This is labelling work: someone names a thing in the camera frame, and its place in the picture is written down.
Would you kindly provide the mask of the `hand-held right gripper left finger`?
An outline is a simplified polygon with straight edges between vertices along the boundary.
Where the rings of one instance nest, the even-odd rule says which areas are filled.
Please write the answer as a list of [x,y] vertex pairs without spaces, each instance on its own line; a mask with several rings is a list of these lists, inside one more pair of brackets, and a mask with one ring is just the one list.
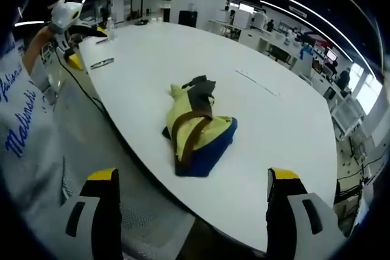
[[59,211],[60,259],[122,259],[119,172],[91,174]]

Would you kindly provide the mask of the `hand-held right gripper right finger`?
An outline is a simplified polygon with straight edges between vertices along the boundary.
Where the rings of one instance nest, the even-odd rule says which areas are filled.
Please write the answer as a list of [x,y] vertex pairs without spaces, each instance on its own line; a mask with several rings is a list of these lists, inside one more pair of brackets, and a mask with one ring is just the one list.
[[266,259],[330,259],[346,237],[333,210],[287,169],[268,169]]

